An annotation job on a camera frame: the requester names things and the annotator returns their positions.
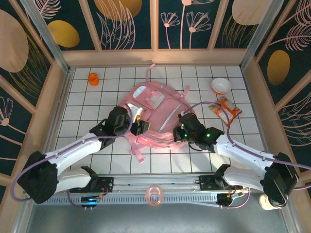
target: pink backpack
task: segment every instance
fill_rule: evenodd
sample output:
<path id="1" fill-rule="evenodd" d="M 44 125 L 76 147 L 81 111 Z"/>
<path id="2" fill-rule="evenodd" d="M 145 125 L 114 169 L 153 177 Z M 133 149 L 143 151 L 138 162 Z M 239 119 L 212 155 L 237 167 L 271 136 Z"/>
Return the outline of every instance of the pink backpack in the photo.
<path id="1" fill-rule="evenodd" d="M 179 123 L 178 114 L 190 108 L 185 101 L 190 86 L 180 94 L 174 89 L 156 81 L 150 81 L 148 73 L 155 67 L 151 65 L 147 69 L 146 82 L 140 83 L 121 101 L 119 106 L 125 107 L 130 103 L 143 108 L 140 119 L 150 122 L 147 132 L 138 136 L 131 132 L 125 135 L 129 140 L 132 149 L 131 155 L 136 155 L 139 162 L 144 162 L 140 150 L 145 147 L 155 149 L 177 149 L 187 142 L 174 142 L 173 129 Z"/>

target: white bowl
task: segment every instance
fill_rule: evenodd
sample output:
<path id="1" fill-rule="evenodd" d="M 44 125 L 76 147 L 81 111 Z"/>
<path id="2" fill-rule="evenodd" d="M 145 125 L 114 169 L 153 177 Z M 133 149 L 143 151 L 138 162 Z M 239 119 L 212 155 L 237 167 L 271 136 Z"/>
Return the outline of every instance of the white bowl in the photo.
<path id="1" fill-rule="evenodd" d="M 224 95 L 231 90 L 231 83 L 224 78 L 216 78 L 212 81 L 212 89 L 217 95 Z"/>

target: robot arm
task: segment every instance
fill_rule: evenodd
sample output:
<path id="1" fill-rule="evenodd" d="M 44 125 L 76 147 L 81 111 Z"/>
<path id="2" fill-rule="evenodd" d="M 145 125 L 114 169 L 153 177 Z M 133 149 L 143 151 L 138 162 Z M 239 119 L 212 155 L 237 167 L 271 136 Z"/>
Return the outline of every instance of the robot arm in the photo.
<path id="1" fill-rule="evenodd" d="M 222 165 L 215 174 L 216 183 L 255 188 L 264 192 L 274 207 L 281 208 L 286 205 L 288 196 L 298 182 L 294 167 L 259 159 L 247 151 L 265 158 L 277 158 L 290 162 L 286 154 L 279 153 L 275 156 L 255 150 L 235 140 L 232 144 L 223 131 L 213 127 L 206 129 L 194 113 L 180 116 L 179 121 L 181 126 L 174 129 L 175 141 L 194 143 L 202 150 L 224 155 L 250 168 L 240 169 Z"/>
<path id="2" fill-rule="evenodd" d="M 129 104 L 133 119 L 131 133 L 139 135 L 149 128 L 149 123 L 136 121 L 141 108 Z M 83 166 L 74 171 L 65 171 L 66 168 L 88 156 L 96 153 L 115 142 L 117 136 L 123 135 L 130 126 L 131 118 L 123 107 L 115 107 L 107 119 L 92 128 L 89 133 L 64 148 L 42 154 L 32 153 L 24 167 L 27 168 L 40 160 L 54 156 L 25 172 L 18 184 L 36 202 L 43 203 L 54 193 L 88 186 L 95 188 L 98 175 L 89 167 Z"/>

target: snack packet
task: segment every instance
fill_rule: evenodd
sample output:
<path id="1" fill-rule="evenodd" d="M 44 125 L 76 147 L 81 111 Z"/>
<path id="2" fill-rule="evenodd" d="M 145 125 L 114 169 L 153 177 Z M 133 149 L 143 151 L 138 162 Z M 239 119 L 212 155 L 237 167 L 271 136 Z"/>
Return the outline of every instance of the snack packet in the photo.
<path id="1" fill-rule="evenodd" d="M 230 124 L 233 122 L 234 118 L 242 113 L 242 110 L 235 106 L 234 103 L 228 100 L 225 96 L 222 96 L 216 103 L 219 103 L 224 108 L 229 116 Z M 213 104 L 209 108 L 219 116 L 221 120 L 223 120 L 226 126 L 228 126 L 227 117 L 219 106 Z"/>

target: white tile floor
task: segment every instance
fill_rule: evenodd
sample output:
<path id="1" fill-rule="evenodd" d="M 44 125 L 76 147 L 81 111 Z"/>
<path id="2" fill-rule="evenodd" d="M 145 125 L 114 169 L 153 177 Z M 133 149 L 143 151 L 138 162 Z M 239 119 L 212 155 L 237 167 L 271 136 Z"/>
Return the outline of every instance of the white tile floor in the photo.
<path id="1" fill-rule="evenodd" d="M 144 82 L 146 70 L 147 67 L 76 69 L 55 148 L 62 148 L 84 136 L 106 118 L 134 85 Z M 92 72 L 100 77 L 98 86 L 91 86 L 87 81 Z M 232 91 L 226 96 L 243 111 L 234 120 L 231 135 L 239 142 L 264 150 L 239 67 L 155 67 L 150 77 L 178 91 L 190 85 L 191 91 L 186 97 L 190 104 L 204 100 L 216 101 L 219 96 L 211 90 L 213 78 L 228 78 Z M 195 111 L 206 127 L 226 130 L 225 124 L 207 105 L 198 106 Z M 210 172 L 216 171 L 223 163 L 242 167 L 224 156 L 194 151 L 188 146 L 172 151 L 145 148 L 142 150 L 145 162 L 140 164 L 136 157 L 128 153 L 130 148 L 125 138 L 118 138 L 113 145 L 85 157 L 72 165 L 71 169 L 87 165 L 98 174 L 129 174 Z"/>

